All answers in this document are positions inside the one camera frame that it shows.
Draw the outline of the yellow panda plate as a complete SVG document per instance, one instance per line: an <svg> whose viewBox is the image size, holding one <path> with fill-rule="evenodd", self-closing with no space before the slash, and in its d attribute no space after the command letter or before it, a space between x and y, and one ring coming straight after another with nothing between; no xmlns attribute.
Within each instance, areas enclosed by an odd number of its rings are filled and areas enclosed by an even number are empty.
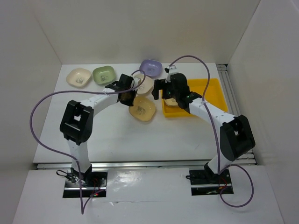
<svg viewBox="0 0 299 224"><path fill-rule="evenodd" d="M137 120L148 122L156 113L156 105L146 97L137 96L128 111Z"/></svg>
<svg viewBox="0 0 299 224"><path fill-rule="evenodd" d="M163 103L165 107L178 107L178 103L174 98L163 99Z"/></svg>

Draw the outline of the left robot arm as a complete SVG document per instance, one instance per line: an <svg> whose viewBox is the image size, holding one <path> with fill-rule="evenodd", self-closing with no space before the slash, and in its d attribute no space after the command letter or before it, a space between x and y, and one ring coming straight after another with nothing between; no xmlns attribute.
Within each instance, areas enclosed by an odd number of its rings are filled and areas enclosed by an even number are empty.
<svg viewBox="0 0 299 224"><path fill-rule="evenodd" d="M70 148L72 159L71 173L81 186L92 182L92 165L88 157L87 141L92 135L93 118L107 107L120 102L133 106L137 90L142 80L138 77L122 74L118 81L107 85L102 94L97 94L83 101L68 102L61 124L63 133Z"/></svg>

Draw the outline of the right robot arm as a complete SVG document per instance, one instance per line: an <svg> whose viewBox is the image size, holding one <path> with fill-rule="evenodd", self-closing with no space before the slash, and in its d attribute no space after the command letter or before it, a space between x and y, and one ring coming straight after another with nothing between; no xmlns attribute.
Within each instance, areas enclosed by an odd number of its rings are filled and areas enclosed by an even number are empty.
<svg viewBox="0 0 299 224"><path fill-rule="evenodd" d="M182 73L155 80L152 95L155 100L173 98L181 109L211 124L217 154L204 166L204 178L209 183L216 182L229 165L256 145L249 121L244 115L229 114L191 91Z"/></svg>

